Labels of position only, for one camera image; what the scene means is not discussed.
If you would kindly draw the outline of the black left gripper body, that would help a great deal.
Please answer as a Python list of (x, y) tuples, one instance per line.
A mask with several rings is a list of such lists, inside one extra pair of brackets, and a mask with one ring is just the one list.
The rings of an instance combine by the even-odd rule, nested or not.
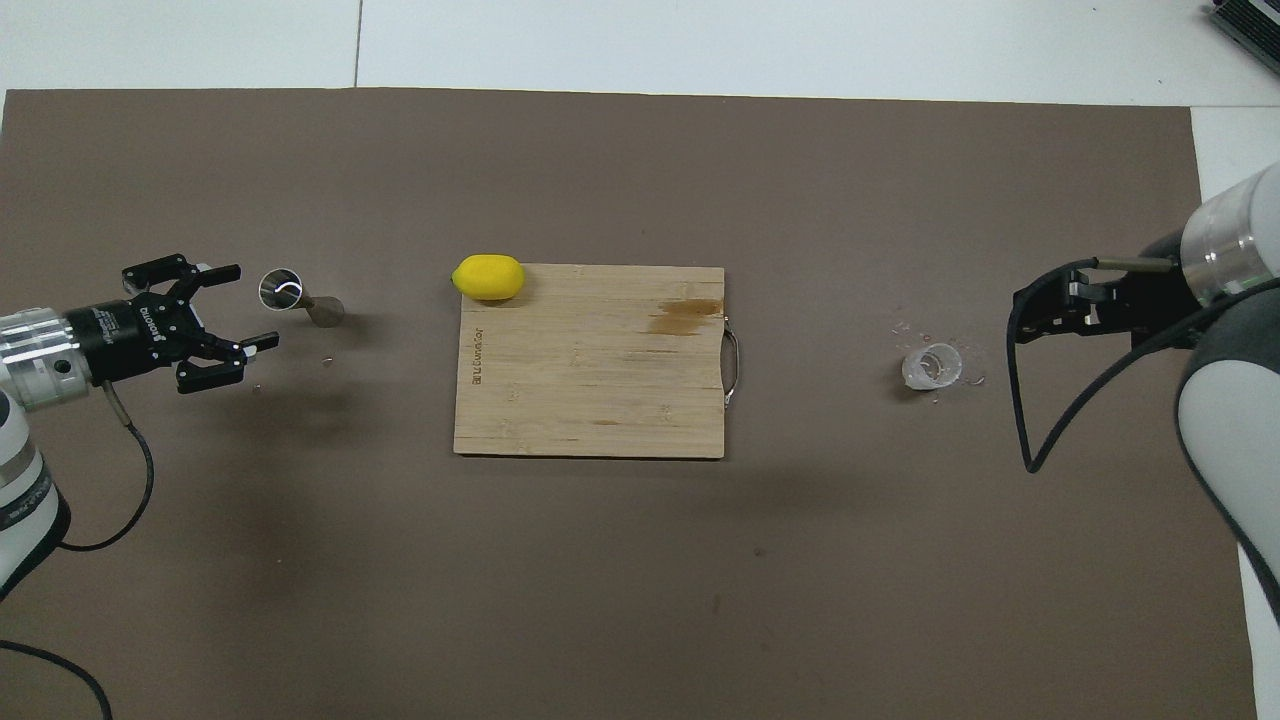
[(189, 301), (142, 292), (65, 313), (95, 387), (195, 356), (206, 331)]

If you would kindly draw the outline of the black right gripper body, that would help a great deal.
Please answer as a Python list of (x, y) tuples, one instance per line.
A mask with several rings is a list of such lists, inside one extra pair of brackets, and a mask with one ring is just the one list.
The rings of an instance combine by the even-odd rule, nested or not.
[(1130, 278), (1134, 320), (1130, 329), (1132, 348), (1151, 341), (1203, 307), (1183, 275), (1181, 232), (1166, 234), (1137, 256), (1142, 260), (1165, 261), (1167, 268), (1162, 272), (1137, 272)]

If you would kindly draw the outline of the steel double jigger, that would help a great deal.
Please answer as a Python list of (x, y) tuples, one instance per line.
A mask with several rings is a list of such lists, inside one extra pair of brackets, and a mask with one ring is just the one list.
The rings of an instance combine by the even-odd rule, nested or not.
[(339, 299), (311, 295), (301, 277), (289, 268), (276, 268), (262, 275), (259, 300), (274, 313), (301, 310), (321, 328), (337, 327), (346, 319), (346, 306)]

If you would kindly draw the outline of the clear plastic cup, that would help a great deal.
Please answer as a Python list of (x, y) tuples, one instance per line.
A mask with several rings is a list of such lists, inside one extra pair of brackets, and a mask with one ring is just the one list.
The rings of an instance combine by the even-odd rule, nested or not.
[(959, 382), (963, 369), (963, 355), (947, 343), (914, 348), (905, 355), (900, 365), (904, 386), (920, 392), (954, 386)]

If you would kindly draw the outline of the grey ribbed metal device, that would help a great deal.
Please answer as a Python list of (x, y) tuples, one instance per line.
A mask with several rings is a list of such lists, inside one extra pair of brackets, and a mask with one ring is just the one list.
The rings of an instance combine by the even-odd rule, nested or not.
[(1210, 0), (1210, 20), (1280, 76), (1280, 0)]

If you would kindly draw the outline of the yellow lemon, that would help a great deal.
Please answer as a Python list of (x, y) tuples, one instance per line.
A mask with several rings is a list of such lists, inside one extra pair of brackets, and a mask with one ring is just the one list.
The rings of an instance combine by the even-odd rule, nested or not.
[(506, 301), (525, 286), (524, 265), (509, 255), (472, 254), (451, 273), (453, 286), (476, 301)]

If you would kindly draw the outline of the bamboo cutting board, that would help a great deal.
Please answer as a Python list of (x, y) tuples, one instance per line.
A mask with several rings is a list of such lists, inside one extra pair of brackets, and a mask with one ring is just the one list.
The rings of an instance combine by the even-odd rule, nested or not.
[(721, 460), (719, 266), (529, 263), (512, 299), (462, 299), (463, 456)]

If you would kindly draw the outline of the brown table mat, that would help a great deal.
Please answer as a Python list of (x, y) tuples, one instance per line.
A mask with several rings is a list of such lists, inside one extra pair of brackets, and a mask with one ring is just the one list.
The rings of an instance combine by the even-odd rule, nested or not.
[[(282, 345), (233, 387), (120, 386), (154, 501), (28, 577), (0, 638), (122, 720), (1253, 720), (1236, 547), (1172, 427), (1184, 355), (1036, 475), (1001, 357), (1015, 290), (1199, 202), (1187, 109), (10, 92), (0, 313), (187, 252), (244, 270), (196, 295), (211, 332)], [(456, 455), (472, 252), (723, 268), (724, 459)], [(265, 309), (276, 268), (346, 319)], [(906, 388), (932, 343), (959, 382)]]

